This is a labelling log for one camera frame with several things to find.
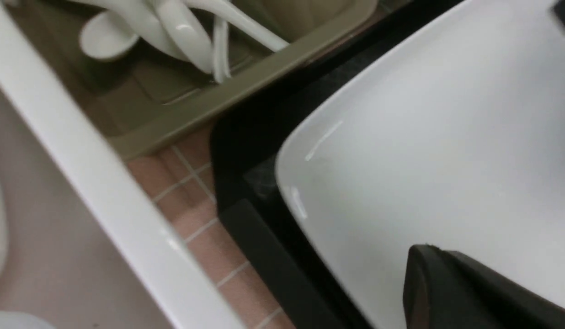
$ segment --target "pink floor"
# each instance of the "pink floor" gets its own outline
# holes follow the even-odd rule
[[[203,270],[249,328],[294,328],[218,220],[209,156],[211,125],[128,168],[185,240]]]

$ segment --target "tile grout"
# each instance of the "tile grout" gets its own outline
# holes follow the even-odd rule
[[[155,196],[154,198],[152,198],[151,200],[153,201],[153,203],[157,203],[159,202],[162,198],[164,198],[165,196],[167,196],[167,194],[169,194],[170,192],[174,191],[176,188],[180,187],[181,185],[187,183],[188,181],[190,181],[193,178],[193,175],[188,175],[187,177],[185,177],[184,179],[181,179],[180,181],[176,182],[175,184],[167,187],[167,189],[165,189],[164,191],[160,192],[157,196]]]
[[[196,237],[201,235],[201,233],[205,232],[206,229],[212,227],[212,225],[214,225],[218,221],[219,221],[219,219],[217,217],[212,219],[211,221],[207,222],[205,225],[203,225],[202,227],[197,229],[197,231],[195,231],[191,235],[189,235],[189,237],[183,238],[183,241],[185,241],[185,243],[188,244],[189,242],[193,241],[193,239],[195,239]]]
[[[262,328],[266,327],[266,325],[268,323],[270,323],[270,321],[272,321],[272,319],[274,319],[274,317],[277,316],[278,313],[280,313],[282,311],[283,311],[282,308],[277,308],[276,310],[274,310],[274,312],[270,313],[269,316],[264,318],[264,320],[262,320],[262,322],[258,323],[258,325],[255,326],[255,329],[262,329]]]
[[[222,285],[225,285],[228,281],[230,281],[230,279],[232,279],[233,277],[235,277],[237,275],[237,273],[240,273],[241,271],[243,271],[245,268],[248,267],[248,265],[250,265],[249,261],[245,261],[244,264],[238,266],[234,271],[231,271],[230,274],[226,275],[226,277],[224,277],[224,279],[221,279],[218,283],[216,283],[216,287],[221,287]]]
[[[172,146],[171,148],[173,152],[175,152],[177,158],[182,162],[182,164],[187,168],[187,170],[191,172],[191,175],[193,175],[193,178],[197,181],[197,183],[199,183],[201,189],[205,192],[205,194],[209,196],[209,198],[212,200],[213,203],[216,203],[215,196],[213,195],[213,193],[211,193],[211,191],[208,189],[208,187],[205,185],[205,183],[202,181],[199,175],[197,175],[197,172],[193,169],[193,167],[187,161],[187,159],[182,154],[182,152],[176,146]]]
[[[203,166],[197,168],[197,170],[195,171],[196,174],[201,173],[201,171],[204,171],[207,168],[211,167],[211,162],[207,162],[206,164],[204,164]]]

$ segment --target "white utensil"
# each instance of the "white utensil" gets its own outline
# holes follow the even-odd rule
[[[161,22],[144,0],[69,0],[80,4],[106,8],[121,16],[126,23],[153,47],[174,58],[188,61],[175,45]]]
[[[216,83],[224,83],[231,78],[229,60],[229,25],[222,17],[216,16],[213,21],[213,79]]]
[[[90,58],[110,62],[127,54],[139,39],[122,17],[103,11],[81,29],[80,48]]]
[[[213,71],[212,44],[195,15],[180,0],[149,0],[173,42],[191,63],[205,73]]]
[[[226,0],[183,0],[183,2],[189,8],[202,9],[222,17],[274,52],[278,52],[288,46],[288,42],[260,25],[254,19],[251,19],[251,17]]]

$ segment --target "pink tile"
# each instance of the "pink tile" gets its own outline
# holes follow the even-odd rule
[[[205,186],[208,187],[209,191],[215,194],[215,186],[213,183],[213,168],[209,167],[207,169],[203,169],[203,171],[199,173],[199,178],[201,178],[201,181],[203,181]]]
[[[176,144],[194,170],[211,162],[209,135],[212,128],[213,123],[208,123]]]
[[[126,164],[128,170],[151,197],[159,195],[176,183],[163,161],[156,156],[144,156]]]
[[[171,147],[161,150],[157,153],[157,156],[176,180],[182,180],[191,174]]]
[[[217,222],[187,244],[214,283],[220,282],[247,260],[224,226]]]
[[[157,202],[157,207],[184,237],[216,217],[215,204],[195,179],[169,192]]]
[[[279,308],[276,299],[251,266],[220,287],[241,320],[253,328]]]
[[[295,329],[295,325],[285,312],[280,312],[263,329]]]

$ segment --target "utensil handle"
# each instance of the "utensil handle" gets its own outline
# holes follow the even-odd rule
[[[222,17],[274,52],[288,46],[288,42],[260,25],[236,6],[224,0],[184,0],[191,8],[203,9]]]

